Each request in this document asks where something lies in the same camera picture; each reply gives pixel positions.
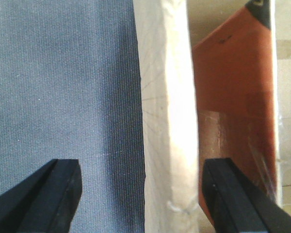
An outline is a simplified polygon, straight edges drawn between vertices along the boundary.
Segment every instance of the black plastic jaw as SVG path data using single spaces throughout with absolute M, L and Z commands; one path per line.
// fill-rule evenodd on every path
M 208 159 L 202 191 L 217 233 L 291 233 L 291 216 L 230 159 Z
M 0 196 L 0 233 L 68 233 L 81 193 L 78 160 L 51 160 Z

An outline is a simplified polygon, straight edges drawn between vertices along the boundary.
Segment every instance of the beige wall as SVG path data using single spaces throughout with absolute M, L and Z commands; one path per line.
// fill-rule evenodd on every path
M 188 0 L 192 46 L 220 26 L 247 2 L 248 0 Z

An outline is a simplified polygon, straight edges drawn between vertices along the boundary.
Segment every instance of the gray fabric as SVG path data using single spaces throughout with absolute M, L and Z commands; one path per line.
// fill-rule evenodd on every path
M 132 0 L 0 0 L 0 194 L 77 158 L 72 233 L 144 232 Z

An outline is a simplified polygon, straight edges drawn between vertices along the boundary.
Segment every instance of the blue-gray textile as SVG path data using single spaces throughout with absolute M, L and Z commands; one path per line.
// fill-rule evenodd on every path
M 132 0 L 0 0 L 0 195 L 52 158 L 80 160 L 71 233 L 144 232 Z

